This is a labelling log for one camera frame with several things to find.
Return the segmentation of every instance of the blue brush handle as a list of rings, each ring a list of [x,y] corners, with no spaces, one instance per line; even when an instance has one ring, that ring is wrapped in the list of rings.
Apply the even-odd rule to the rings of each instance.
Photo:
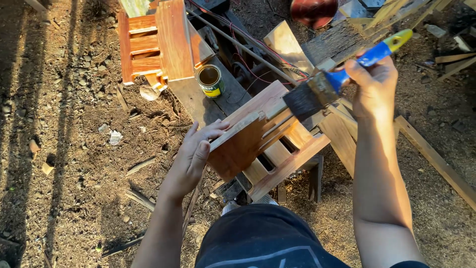
[[[364,55],[357,59],[358,64],[363,67],[370,67],[380,61],[381,59],[392,54],[392,51],[383,41],[377,44],[375,47],[366,51]],[[337,94],[340,94],[340,88],[342,84],[349,79],[349,75],[346,70],[338,72],[324,72],[327,80],[330,82]]]

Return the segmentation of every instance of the paintbrush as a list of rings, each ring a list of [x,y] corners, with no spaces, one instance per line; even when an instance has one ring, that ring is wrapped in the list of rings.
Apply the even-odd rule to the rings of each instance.
[[[412,30],[406,29],[386,38],[366,51],[357,59],[357,63],[363,67],[374,65],[400,48],[412,35]],[[294,116],[302,122],[338,100],[342,85],[349,79],[346,70],[318,72],[299,84],[294,90],[286,93],[283,100]]]

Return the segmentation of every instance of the left hand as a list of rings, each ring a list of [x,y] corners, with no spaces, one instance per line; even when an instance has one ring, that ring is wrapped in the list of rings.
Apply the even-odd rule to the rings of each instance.
[[[197,131],[198,122],[195,121],[185,135],[174,164],[160,186],[160,195],[167,195],[172,201],[181,203],[183,197],[197,186],[202,177],[210,154],[208,141],[222,136],[229,126],[229,122],[218,119]]]

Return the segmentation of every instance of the paint can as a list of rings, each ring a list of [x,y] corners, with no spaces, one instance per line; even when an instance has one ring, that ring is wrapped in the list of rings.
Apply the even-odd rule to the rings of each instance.
[[[197,81],[205,96],[210,99],[218,98],[225,92],[225,83],[221,77],[221,71],[213,64],[206,64],[200,68]]]

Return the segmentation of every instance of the right hand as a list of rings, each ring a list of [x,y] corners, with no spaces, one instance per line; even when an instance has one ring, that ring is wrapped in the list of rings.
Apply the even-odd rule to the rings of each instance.
[[[348,60],[344,67],[350,78],[359,85],[354,97],[354,114],[378,122],[391,122],[398,72],[390,56],[367,69],[355,60]]]

